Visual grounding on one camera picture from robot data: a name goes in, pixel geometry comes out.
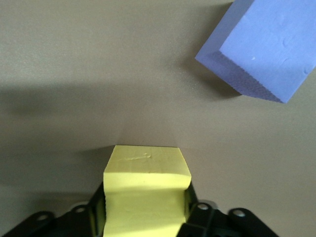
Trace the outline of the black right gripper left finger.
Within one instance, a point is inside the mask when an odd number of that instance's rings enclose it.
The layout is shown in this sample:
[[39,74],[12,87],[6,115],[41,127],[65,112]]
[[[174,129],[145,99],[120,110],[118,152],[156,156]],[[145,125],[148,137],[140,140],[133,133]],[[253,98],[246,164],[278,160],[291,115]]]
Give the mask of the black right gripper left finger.
[[106,223],[106,201],[103,184],[92,198],[77,204],[63,215],[36,212],[13,227],[5,237],[101,237]]

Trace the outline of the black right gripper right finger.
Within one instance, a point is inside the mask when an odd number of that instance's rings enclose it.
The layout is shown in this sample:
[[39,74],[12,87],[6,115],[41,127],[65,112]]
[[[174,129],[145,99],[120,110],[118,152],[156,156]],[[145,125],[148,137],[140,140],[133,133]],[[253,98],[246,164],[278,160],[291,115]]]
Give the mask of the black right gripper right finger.
[[199,200],[192,184],[185,190],[185,223],[178,237],[277,237],[248,209],[237,207],[221,212],[209,200]]

